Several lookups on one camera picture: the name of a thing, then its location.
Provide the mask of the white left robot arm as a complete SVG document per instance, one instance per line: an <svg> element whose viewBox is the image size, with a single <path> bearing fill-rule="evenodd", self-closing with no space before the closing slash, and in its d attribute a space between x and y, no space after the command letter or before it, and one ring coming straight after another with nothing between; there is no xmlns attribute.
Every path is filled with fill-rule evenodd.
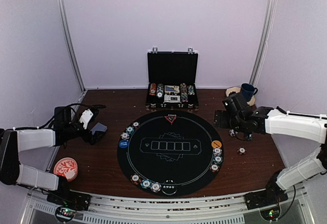
<svg viewBox="0 0 327 224"><path fill-rule="evenodd" d="M74 198L68 180L46 172L41 163L70 140L81 138L94 145L105 135L106 126L100 123L93 128L89 126L106 106L83 104L82 107L85 110L74 117L72 104L56 107L54 115L38 127L1 129L1 183L48 190L63 206L70 205Z"/></svg>

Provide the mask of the beige ceramic plate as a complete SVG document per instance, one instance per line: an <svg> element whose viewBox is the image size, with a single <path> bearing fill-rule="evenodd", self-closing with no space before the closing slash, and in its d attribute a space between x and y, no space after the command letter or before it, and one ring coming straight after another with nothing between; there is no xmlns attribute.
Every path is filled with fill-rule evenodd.
<svg viewBox="0 0 327 224"><path fill-rule="evenodd" d="M227 88L225 91L225 96L228 97L230 94L239 93L241 91L240 87L234 86ZM255 96L251 97L251 100L247 102L249 106L254 106L256 102Z"/></svg>

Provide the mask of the dark blue mug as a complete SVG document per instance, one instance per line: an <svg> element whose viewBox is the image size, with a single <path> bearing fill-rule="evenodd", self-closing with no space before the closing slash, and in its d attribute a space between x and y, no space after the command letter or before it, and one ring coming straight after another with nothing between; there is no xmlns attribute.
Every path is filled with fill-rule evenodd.
<svg viewBox="0 0 327 224"><path fill-rule="evenodd" d="M243 83L241 85L241 94L247 102L258 92L258 89L249 83Z"/></svg>

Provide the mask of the right aluminium frame post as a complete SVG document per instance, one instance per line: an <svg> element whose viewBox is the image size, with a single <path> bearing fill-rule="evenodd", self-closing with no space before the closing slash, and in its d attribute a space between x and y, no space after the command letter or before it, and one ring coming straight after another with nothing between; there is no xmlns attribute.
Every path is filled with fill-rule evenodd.
<svg viewBox="0 0 327 224"><path fill-rule="evenodd" d="M266 13L263 22L262 33L259 41L259 47L256 54L254 66L250 76L250 84L256 86L259 82L260 74L264 65L266 51L268 49L268 38L273 26L277 0L267 0Z"/></svg>

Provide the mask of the white blue chip stack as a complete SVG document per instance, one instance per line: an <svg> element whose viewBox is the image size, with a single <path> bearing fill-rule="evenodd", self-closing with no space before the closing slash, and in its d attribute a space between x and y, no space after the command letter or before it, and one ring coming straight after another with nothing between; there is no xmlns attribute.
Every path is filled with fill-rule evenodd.
<svg viewBox="0 0 327 224"><path fill-rule="evenodd" d="M236 136L235 131L234 131L233 129L231 129L231 130L229 131L229 135L230 135L231 137L235 137L235 136Z"/></svg>

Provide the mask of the orange big blind button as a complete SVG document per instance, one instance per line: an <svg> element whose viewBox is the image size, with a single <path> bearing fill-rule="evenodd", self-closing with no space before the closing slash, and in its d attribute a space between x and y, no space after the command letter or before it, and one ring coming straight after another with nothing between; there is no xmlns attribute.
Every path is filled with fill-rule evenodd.
<svg viewBox="0 0 327 224"><path fill-rule="evenodd" d="M220 142L219 140L214 140L211 143L212 148L221 148L222 147L222 142Z"/></svg>

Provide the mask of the blue small blind button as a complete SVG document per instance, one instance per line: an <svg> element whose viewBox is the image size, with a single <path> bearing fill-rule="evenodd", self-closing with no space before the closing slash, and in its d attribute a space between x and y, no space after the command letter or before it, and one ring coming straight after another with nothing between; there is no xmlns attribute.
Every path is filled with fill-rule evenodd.
<svg viewBox="0 0 327 224"><path fill-rule="evenodd" d="M121 149L128 148L128 146L129 146L129 141L128 141L128 140L120 140L118 146L119 146Z"/></svg>

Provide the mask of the green chip stack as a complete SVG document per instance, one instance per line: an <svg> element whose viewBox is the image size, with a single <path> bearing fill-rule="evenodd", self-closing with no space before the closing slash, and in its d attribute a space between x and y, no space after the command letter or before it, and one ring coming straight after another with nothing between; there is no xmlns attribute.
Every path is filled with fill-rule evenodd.
<svg viewBox="0 0 327 224"><path fill-rule="evenodd" d="M245 140L246 141L251 141L253 139L253 136L252 135L247 135L246 137L245 137Z"/></svg>

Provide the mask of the blue playing card deck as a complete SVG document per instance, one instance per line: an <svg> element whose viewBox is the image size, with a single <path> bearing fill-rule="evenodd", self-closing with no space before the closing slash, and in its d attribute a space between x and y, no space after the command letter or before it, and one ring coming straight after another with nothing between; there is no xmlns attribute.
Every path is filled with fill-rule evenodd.
<svg viewBox="0 0 327 224"><path fill-rule="evenodd" d="M97 123L92 129L91 132L92 134L95 134L95 132L106 132L107 131L107 126L103 125L102 123Z"/></svg>

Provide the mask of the round black poker mat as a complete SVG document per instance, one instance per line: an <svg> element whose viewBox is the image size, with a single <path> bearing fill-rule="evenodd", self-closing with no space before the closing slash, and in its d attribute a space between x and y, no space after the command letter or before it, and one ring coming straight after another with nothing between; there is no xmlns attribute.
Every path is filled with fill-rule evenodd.
<svg viewBox="0 0 327 224"><path fill-rule="evenodd" d="M172 125L165 119L167 115L177 116ZM221 137L202 117L186 111L162 110L133 122L138 122L139 127L130 135L128 148L117 148L123 174L128 180L138 174L142 180L150 180L151 184L158 182L161 187L166 180L177 184L177 192L171 196L162 190L154 193L150 188L142 188L141 184L135 185L139 189L158 196L185 196L204 188L218 174L210 171L211 164L215 164L211 143L214 140L222 142ZM224 162L223 145L221 149ZM217 164L220 170L223 162Z"/></svg>

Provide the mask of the purple green chip row in case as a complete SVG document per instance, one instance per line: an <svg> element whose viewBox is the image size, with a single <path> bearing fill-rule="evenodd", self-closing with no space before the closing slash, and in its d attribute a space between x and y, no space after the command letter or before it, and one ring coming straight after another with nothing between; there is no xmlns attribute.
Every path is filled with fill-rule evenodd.
<svg viewBox="0 0 327 224"><path fill-rule="evenodd" d="M189 85L188 86L188 95L189 96L192 96L195 94L195 91L194 91L194 86L193 85Z"/></svg>

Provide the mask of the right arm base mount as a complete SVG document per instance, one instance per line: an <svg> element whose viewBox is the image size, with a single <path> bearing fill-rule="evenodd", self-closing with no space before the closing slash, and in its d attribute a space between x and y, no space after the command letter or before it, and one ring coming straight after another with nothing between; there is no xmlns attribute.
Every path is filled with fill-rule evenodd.
<svg viewBox="0 0 327 224"><path fill-rule="evenodd" d="M283 212L281 203L288 200L285 191L275 193L268 190L249 192L244 195L247 210L259 209L261 218L268 222L274 222L282 219L291 209L295 196L288 208Z"/></svg>

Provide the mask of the front aluminium rail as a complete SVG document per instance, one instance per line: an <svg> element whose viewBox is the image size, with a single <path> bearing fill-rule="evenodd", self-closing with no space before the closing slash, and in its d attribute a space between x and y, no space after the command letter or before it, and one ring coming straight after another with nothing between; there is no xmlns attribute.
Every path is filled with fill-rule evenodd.
<svg viewBox="0 0 327 224"><path fill-rule="evenodd" d="M315 223L303 184L287 190L288 200L249 209L245 193L193 198L132 198L92 194L87 211L66 223Z"/></svg>

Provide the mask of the aluminium frame post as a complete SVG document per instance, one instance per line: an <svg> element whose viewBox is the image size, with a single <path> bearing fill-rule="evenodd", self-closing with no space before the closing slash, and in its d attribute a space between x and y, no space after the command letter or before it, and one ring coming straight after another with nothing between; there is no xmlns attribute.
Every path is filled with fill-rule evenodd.
<svg viewBox="0 0 327 224"><path fill-rule="evenodd" d="M266 13L263 22L262 33L259 41L259 47L256 54L254 66L250 76L250 84L256 86L259 82L260 74L264 65L266 51L268 49L268 38L273 26L277 0L267 0Z"/></svg>
<svg viewBox="0 0 327 224"><path fill-rule="evenodd" d="M76 77L76 80L77 80L77 83L79 85L81 92L85 92L86 88L85 88L84 82L82 80L80 68L77 63L76 54L75 54L75 50L74 50L74 46L73 46L73 41L72 41L71 33L69 30L64 0L57 0L57 4L58 4L58 8L59 8L59 14L61 17L64 39L65 39L66 47L68 50L69 59L71 61L72 67L73 67L73 72L75 74L75 77Z"/></svg>

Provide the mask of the green chips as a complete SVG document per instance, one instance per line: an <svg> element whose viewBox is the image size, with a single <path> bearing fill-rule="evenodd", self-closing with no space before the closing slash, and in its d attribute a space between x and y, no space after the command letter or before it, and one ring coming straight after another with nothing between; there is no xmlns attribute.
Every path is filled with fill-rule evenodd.
<svg viewBox="0 0 327 224"><path fill-rule="evenodd" d="M142 180L141 181L141 187L144 189L151 187L151 181L150 180Z"/></svg>
<svg viewBox="0 0 327 224"><path fill-rule="evenodd" d="M221 164L223 162L223 158L220 155L214 156L213 160L216 164Z"/></svg>
<svg viewBox="0 0 327 224"><path fill-rule="evenodd" d="M128 126L126 128L126 133L128 133L129 135L131 135L134 132L134 127L133 126Z"/></svg>

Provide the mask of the red chip row in case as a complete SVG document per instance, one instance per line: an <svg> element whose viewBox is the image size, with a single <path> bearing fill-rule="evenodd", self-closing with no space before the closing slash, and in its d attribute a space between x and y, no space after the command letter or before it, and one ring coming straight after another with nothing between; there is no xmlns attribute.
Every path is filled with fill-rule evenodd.
<svg viewBox="0 0 327 224"><path fill-rule="evenodd" d="M149 95L156 96L157 85L156 83L150 84Z"/></svg>

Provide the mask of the clear round dealer button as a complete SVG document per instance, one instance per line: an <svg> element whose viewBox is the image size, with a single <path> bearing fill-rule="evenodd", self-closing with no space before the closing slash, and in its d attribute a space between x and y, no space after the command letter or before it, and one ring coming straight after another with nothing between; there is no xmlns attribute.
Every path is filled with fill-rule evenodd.
<svg viewBox="0 0 327 224"><path fill-rule="evenodd" d="M162 184L161 190L165 195L174 195L177 192L177 184L173 180L166 180Z"/></svg>

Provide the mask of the red black chip stack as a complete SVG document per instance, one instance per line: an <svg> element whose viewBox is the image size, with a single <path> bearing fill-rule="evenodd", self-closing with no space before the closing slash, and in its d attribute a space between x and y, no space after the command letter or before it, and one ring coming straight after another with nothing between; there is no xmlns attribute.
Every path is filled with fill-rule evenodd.
<svg viewBox="0 0 327 224"><path fill-rule="evenodd" d="M244 155L246 153L246 149L244 147L239 147L237 149L237 154L238 155Z"/></svg>

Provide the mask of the black poker chip case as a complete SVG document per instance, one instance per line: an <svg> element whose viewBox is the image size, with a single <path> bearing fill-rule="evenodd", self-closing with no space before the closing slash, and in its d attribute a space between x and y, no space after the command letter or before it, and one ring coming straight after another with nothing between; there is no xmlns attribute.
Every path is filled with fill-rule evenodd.
<svg viewBox="0 0 327 224"><path fill-rule="evenodd" d="M177 51L159 51L157 47L153 47L147 53L148 63L148 89L146 96L145 106L147 109L156 108L167 108L167 109L188 109L197 110L199 108L199 99L195 86L197 64L198 64L198 53L189 47L186 52ZM162 98L157 96L149 95L150 84L162 83L164 85L164 94ZM165 85L176 85L179 86L185 83L187 90L189 85L194 86L195 94L192 96L188 95L188 102L169 103L164 102L165 96Z"/></svg>

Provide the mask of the white card box in case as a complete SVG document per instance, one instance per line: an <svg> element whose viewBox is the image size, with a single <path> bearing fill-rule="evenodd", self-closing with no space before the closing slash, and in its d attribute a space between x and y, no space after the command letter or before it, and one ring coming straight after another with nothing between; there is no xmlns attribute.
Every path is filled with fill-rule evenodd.
<svg viewBox="0 0 327 224"><path fill-rule="evenodd" d="M168 94L165 94L165 96L164 96L164 102L178 103L178 102L181 102L181 99L180 99L180 96L178 96L178 95L168 95Z"/></svg>

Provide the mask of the red white round coaster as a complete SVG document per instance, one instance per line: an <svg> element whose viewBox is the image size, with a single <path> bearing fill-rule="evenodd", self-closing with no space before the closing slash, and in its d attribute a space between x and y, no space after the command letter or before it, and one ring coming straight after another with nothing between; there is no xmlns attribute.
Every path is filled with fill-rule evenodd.
<svg viewBox="0 0 327 224"><path fill-rule="evenodd" d="M62 158L54 166L53 173L63 176L68 182L71 182L78 175L78 164L73 158Z"/></svg>

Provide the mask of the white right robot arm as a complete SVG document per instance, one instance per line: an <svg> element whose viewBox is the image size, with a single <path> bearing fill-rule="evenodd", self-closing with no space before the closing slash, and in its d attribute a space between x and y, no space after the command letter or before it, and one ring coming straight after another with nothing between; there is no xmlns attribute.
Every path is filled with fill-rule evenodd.
<svg viewBox="0 0 327 224"><path fill-rule="evenodd" d="M287 167L276 172L262 193L266 204L273 204L282 192L298 183L326 173L326 115L295 113L277 107L260 106L253 109L240 93L222 101L223 109L216 110L214 122L228 129L232 137L243 133L247 140L254 134L270 135L277 143Z"/></svg>

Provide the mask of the red black chips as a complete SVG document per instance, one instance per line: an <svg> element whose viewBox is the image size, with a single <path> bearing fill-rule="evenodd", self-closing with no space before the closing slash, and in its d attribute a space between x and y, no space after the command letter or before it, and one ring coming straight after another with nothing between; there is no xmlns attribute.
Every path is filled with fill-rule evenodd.
<svg viewBox="0 0 327 224"><path fill-rule="evenodd" d="M210 166L210 171L213 172L213 173L216 173L216 172L219 172L220 170L220 166L217 165L217 164L211 164Z"/></svg>
<svg viewBox="0 0 327 224"><path fill-rule="evenodd" d="M133 122L132 126L133 126L134 128L138 128L138 127L139 127L139 123L138 123L138 122Z"/></svg>
<svg viewBox="0 0 327 224"><path fill-rule="evenodd" d="M134 185L139 185L142 182L142 178L138 174L133 174L130 180Z"/></svg>

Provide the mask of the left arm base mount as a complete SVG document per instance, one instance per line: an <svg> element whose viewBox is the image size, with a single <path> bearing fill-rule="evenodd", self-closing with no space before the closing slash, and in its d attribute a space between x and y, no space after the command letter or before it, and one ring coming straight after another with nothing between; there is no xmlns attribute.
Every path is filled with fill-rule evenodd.
<svg viewBox="0 0 327 224"><path fill-rule="evenodd" d="M80 211L89 209L91 195L79 192L70 192L68 197L63 197L53 192L48 192L47 201L58 205L55 209L55 217L59 222L72 221Z"/></svg>

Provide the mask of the red triangle all-in marker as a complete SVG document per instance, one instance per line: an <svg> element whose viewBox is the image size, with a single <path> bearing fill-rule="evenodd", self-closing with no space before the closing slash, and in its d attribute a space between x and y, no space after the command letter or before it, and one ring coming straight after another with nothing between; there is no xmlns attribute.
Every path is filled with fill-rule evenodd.
<svg viewBox="0 0 327 224"><path fill-rule="evenodd" d="M177 116L176 115L167 115L165 116L165 119L172 125L174 121L176 120Z"/></svg>

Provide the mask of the white blue chips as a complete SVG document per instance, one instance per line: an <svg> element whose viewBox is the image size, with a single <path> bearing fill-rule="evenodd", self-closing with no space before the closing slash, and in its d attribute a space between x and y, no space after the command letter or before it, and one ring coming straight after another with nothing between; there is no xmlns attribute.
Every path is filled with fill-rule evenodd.
<svg viewBox="0 0 327 224"><path fill-rule="evenodd" d="M121 134L121 139L122 139L122 140L129 140L129 138L130 138L130 134L129 134L129 133L127 133L127 132L123 132L123 133Z"/></svg>
<svg viewBox="0 0 327 224"><path fill-rule="evenodd" d="M161 184L158 182L154 182L151 184L150 189L154 193L158 193L161 190Z"/></svg>
<svg viewBox="0 0 327 224"><path fill-rule="evenodd" d="M220 156L221 154L222 154L222 149L221 148L214 148L213 149L213 154L215 155L215 156Z"/></svg>

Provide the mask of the left aluminium frame post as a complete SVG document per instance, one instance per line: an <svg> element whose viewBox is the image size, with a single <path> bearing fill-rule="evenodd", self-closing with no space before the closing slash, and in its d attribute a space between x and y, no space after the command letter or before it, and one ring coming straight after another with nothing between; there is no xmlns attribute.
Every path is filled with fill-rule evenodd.
<svg viewBox="0 0 327 224"><path fill-rule="evenodd" d="M61 17L64 39L65 39L66 47L68 50L69 59L71 61L72 67L73 67L73 72L75 74L75 77L76 77L76 80L77 80L77 83L79 85L81 92L85 92L86 88L85 88L84 82L82 80L80 68L77 63L76 54L75 54L75 50L74 50L74 46L73 46L73 41L72 41L71 33L69 30L64 0L57 0L57 4L58 4L58 8L59 8L59 14Z"/></svg>

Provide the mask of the multicolour chip row in case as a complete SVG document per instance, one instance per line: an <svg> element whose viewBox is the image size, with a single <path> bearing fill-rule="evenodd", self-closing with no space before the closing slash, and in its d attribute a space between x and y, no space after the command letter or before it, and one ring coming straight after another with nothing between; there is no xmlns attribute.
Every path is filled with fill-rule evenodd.
<svg viewBox="0 0 327 224"><path fill-rule="evenodd" d="M181 102L186 103L188 102L188 90L187 85L182 83L180 85L180 95L181 95Z"/></svg>

